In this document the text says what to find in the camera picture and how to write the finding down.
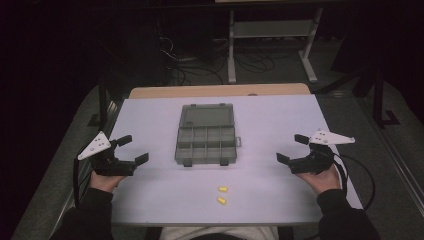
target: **black sleeve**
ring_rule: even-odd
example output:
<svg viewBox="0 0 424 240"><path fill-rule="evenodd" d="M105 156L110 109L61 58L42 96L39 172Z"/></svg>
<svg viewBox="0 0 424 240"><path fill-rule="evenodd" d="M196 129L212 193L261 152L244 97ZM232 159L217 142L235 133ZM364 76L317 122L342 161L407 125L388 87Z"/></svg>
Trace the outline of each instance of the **black sleeve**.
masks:
<svg viewBox="0 0 424 240"><path fill-rule="evenodd" d="M322 240L379 240L380 236L365 211L354 209L340 189L318 195L324 215L319 222Z"/></svg>
<svg viewBox="0 0 424 240"><path fill-rule="evenodd" d="M108 240L111 234L113 194L89 188L78 208L71 208L51 240Z"/></svg>

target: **gray plastic organizer box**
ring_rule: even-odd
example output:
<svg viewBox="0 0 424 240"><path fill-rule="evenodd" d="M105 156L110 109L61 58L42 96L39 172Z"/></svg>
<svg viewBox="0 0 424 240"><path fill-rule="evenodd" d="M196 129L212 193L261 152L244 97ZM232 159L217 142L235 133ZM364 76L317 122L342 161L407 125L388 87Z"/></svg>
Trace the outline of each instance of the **gray plastic organizer box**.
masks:
<svg viewBox="0 0 424 240"><path fill-rule="evenodd" d="M178 129L175 160L228 166L237 158L232 104L184 105Z"/></svg>

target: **table surface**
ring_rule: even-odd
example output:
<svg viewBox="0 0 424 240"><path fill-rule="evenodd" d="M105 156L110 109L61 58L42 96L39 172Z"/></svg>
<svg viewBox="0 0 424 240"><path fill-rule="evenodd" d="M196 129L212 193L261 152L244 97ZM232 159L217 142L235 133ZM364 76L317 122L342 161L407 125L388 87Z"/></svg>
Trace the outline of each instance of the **table surface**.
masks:
<svg viewBox="0 0 424 240"><path fill-rule="evenodd" d="M237 86L233 89L243 88L243 85ZM268 87L271 92L276 88ZM186 87L174 88L174 92L184 89ZM177 165L174 154L181 109L192 103L233 104L236 136L241 137L242 142L237 148L235 164L193 165L191 168ZM112 222L148 226L317 222L321 212L315 193L292 175L287 166L277 162L276 152L290 158L306 156L309 148L296 143L293 136L311 136L318 128L328 130L315 96L308 92L219 97L168 94L161 98L127 99L111 139L132 135L133 142L117 148L116 156L133 160L149 152L150 160L115 190ZM228 187L228 192L219 192L221 186ZM361 208L350 181L348 188L349 202ZM220 204L218 197L225 198L227 203Z"/></svg>

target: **white pants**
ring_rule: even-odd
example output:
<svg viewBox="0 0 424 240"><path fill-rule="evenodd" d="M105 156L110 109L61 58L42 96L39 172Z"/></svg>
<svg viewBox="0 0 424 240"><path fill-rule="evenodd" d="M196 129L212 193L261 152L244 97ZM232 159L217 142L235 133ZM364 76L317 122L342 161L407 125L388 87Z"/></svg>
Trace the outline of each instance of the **white pants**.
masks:
<svg viewBox="0 0 424 240"><path fill-rule="evenodd" d="M164 227L160 240L190 240L211 233L246 240L278 240L277 227Z"/></svg>

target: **person's arm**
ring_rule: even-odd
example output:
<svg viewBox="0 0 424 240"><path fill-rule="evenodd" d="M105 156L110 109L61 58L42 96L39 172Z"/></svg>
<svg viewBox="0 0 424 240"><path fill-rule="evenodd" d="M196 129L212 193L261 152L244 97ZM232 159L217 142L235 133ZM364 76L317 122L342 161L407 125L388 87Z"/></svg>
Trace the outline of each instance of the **person's arm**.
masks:
<svg viewBox="0 0 424 240"><path fill-rule="evenodd" d="M100 176L93 171L90 187L81 204L66 212L61 227L50 239L113 239L111 234L112 192L122 179L124 179L122 176Z"/></svg>
<svg viewBox="0 0 424 240"><path fill-rule="evenodd" d="M365 211L350 206L334 165L320 174L298 174L318 195L323 217L319 222L322 240L379 240L380 236Z"/></svg>

